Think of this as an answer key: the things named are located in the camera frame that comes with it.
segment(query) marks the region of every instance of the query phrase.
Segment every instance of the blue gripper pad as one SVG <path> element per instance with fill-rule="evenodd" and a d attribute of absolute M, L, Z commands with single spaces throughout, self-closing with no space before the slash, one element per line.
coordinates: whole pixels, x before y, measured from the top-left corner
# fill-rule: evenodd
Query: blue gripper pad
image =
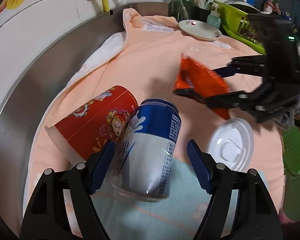
<path fill-rule="evenodd" d="M 205 165 L 201 157 L 201 150 L 194 140 L 188 141 L 187 154 L 201 188 L 205 189 L 211 195 L 213 188 L 211 184 L 211 169 L 209 170 Z"/>
<path fill-rule="evenodd" d="M 94 194 L 96 190 L 101 188 L 102 182 L 114 156 L 114 142 L 109 141 L 106 143 L 100 154 L 101 156 L 94 167 L 90 178 L 91 182 L 88 190 L 90 195 Z"/>

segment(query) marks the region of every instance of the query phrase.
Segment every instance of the yellow hose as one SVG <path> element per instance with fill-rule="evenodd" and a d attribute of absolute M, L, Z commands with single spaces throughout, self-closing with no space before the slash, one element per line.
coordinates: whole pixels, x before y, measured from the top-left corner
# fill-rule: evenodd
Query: yellow hose
<path fill-rule="evenodd" d="M 110 11 L 109 0 L 102 0 L 102 6 L 103 6 L 103 11 L 104 12 Z"/>

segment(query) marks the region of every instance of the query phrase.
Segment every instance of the blue and silver beer can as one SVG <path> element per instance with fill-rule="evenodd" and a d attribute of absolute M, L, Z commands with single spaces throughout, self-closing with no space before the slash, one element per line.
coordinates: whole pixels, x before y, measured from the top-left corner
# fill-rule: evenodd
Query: blue and silver beer can
<path fill-rule="evenodd" d="M 157 98 L 141 103 L 119 150 L 115 183 L 119 193 L 149 201 L 169 196 L 171 158 L 180 126 L 173 103 Z"/>

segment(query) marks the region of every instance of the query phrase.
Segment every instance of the towel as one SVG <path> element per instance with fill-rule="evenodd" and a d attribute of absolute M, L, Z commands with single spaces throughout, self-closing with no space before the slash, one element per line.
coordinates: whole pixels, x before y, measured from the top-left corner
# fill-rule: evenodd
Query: towel
<path fill-rule="evenodd" d="M 129 8 L 123 12 L 123 24 L 126 37 L 122 33 L 111 37 L 99 49 L 108 53 L 101 55 L 96 51 L 91 55 L 44 114 L 30 153 L 24 210 L 46 168 L 62 171 L 68 167 L 68 161 L 53 144 L 43 129 L 44 126 L 56 124 L 109 87 L 121 85 L 132 92 L 139 104 L 146 98 L 155 97 L 169 100 L 177 106 L 182 125 L 174 157 L 182 164 L 189 165 L 186 155 L 187 141 L 195 139 L 200 149 L 205 151 L 210 135 L 224 120 L 205 105 L 172 93 L 181 54 L 191 56 L 210 69 L 225 66 L 232 57 L 256 54 L 251 48 L 230 37 L 223 36 L 217 42 L 199 41 L 189 37 L 178 29 L 178 23 L 173 17 L 142 17 L 136 10 Z M 117 39 L 116 48 L 120 47 L 117 51 L 110 49 L 111 39 Z M 250 92 L 260 85 L 261 78 L 236 74 L 226 78 L 226 82 L 233 91 Z M 230 114 L 232 117 L 247 120 L 252 126 L 255 147 L 248 168 L 264 172 L 269 193 L 279 210 L 284 174 L 282 145 L 276 126 L 272 122 L 256 124 L 253 117 L 240 109 L 234 109 Z M 192 199 L 189 197 L 185 201 L 191 202 Z M 71 205 L 67 203 L 66 207 L 68 216 L 75 220 Z"/>

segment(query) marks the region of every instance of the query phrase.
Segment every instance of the soap dispenser bottle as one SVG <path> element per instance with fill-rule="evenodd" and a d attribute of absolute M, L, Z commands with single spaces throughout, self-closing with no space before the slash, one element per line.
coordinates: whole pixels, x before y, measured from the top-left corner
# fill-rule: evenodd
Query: soap dispenser bottle
<path fill-rule="evenodd" d="M 217 29 L 219 29 L 220 25 L 221 25 L 221 19 L 220 19 L 220 13 L 218 13 L 217 10 L 218 10 L 218 5 L 216 5 L 214 7 L 214 9 L 208 15 L 207 24 L 210 24 L 213 27 L 216 27 Z"/>

